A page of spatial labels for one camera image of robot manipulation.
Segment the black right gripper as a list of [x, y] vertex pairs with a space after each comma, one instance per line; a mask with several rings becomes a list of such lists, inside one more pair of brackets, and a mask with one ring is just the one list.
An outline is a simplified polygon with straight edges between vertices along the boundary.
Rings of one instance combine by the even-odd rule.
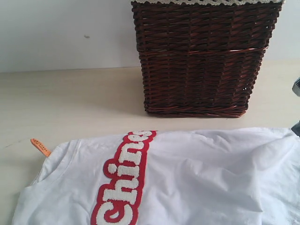
[[292, 91], [295, 95], [300, 96], [300, 78], [294, 82]]

